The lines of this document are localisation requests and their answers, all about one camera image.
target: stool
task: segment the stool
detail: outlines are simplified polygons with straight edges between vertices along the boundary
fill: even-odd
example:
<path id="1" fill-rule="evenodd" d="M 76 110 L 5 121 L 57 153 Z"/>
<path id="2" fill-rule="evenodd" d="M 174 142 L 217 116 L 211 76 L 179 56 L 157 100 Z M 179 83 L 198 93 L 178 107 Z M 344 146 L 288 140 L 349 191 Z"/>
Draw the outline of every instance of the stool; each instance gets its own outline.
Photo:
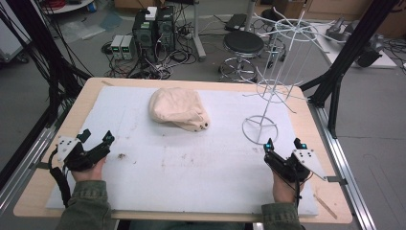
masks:
<path id="1" fill-rule="evenodd" d="M 235 54 L 221 63 L 219 81 L 228 78 L 233 81 L 257 82 L 257 69 L 247 58 L 257 57 L 263 49 L 263 40 L 250 32 L 234 31 L 224 36 L 224 48 Z"/>

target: human hand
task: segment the human hand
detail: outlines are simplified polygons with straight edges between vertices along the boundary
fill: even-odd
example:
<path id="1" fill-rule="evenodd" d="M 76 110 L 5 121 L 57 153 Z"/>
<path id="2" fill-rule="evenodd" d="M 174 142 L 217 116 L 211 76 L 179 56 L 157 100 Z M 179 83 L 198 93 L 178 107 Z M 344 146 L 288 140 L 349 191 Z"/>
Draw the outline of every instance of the human hand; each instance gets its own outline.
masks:
<path id="1" fill-rule="evenodd" d="M 86 180 L 102 180 L 102 166 L 105 163 L 105 157 L 102 158 L 96 165 L 89 170 L 77 172 L 72 171 L 72 176 L 76 182 L 86 181 Z"/>
<path id="2" fill-rule="evenodd" d="M 272 188 L 272 193 L 276 203 L 294 203 L 296 192 L 294 190 L 295 183 L 286 183 L 284 180 L 274 171 L 274 186 Z M 302 183 L 301 191 L 304 188 L 305 184 Z"/>

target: table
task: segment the table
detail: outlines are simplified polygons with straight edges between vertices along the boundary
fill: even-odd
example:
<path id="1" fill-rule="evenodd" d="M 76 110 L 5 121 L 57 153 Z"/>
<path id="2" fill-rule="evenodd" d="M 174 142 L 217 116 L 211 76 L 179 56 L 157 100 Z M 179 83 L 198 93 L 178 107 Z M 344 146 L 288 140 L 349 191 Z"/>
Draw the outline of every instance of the table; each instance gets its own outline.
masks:
<path id="1" fill-rule="evenodd" d="M 202 90 L 220 90 L 237 92 L 255 92 L 254 84 L 176 81 L 176 80 L 128 80 L 93 78 L 87 81 L 80 95 L 66 117 L 56 136 L 76 136 L 87 114 L 91 110 L 98 94 L 104 86 L 136 86 L 136 87 L 184 87 Z M 287 103 L 296 111 L 289 112 L 289 118 L 294 127 L 295 134 L 318 153 L 318 158 L 327 175 L 335 175 L 329 162 L 320 134 L 313 122 L 309 108 L 303 100 L 303 93 L 298 87 L 292 90 L 292 96 Z M 50 149 L 45 153 L 42 162 L 47 159 L 56 145 L 53 140 Z M 318 223 L 349 223 L 352 221 L 349 206 L 338 183 L 328 183 L 317 176 L 311 179 L 312 190 L 320 215 L 314 218 L 301 218 L 301 222 Z M 60 217 L 63 210 L 45 208 L 48 197 L 56 183 L 48 171 L 38 169 L 19 198 L 14 213 L 19 217 Z M 182 220 L 211 220 L 211 221 L 261 221 L 260 215 L 233 215 L 208 213 L 157 213 L 157 212 L 131 212 L 113 211 L 113 219 L 182 219 Z"/>

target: jacket sleeve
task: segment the jacket sleeve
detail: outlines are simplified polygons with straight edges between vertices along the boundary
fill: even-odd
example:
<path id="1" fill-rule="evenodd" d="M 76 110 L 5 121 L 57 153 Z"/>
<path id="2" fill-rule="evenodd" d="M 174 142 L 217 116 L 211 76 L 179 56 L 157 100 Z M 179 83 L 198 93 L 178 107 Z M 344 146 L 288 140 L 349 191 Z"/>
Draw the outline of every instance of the jacket sleeve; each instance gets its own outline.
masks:
<path id="1" fill-rule="evenodd" d="M 110 220 L 105 181 L 81 181 L 76 184 L 56 230 L 104 230 L 110 227 Z"/>
<path id="2" fill-rule="evenodd" d="M 293 203 L 272 203 L 262 205 L 263 227 L 265 230 L 302 230 L 298 211 Z"/>

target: aluminum rail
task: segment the aluminum rail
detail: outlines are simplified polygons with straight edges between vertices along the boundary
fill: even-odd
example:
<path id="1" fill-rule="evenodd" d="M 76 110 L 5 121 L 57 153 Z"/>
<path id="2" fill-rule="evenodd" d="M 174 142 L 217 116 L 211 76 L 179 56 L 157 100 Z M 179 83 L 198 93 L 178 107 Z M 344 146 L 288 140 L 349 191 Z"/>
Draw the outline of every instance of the aluminum rail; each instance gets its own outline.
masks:
<path id="1" fill-rule="evenodd" d="M 48 149 L 55 135 L 56 128 L 54 125 L 49 128 L 43 128 L 29 152 L 11 175 L 7 184 L 0 192 L 0 218 L 3 216 L 17 192 L 20 191 L 21 187 L 26 184 L 28 179 L 33 175 L 36 164 L 39 162 L 43 153 Z"/>

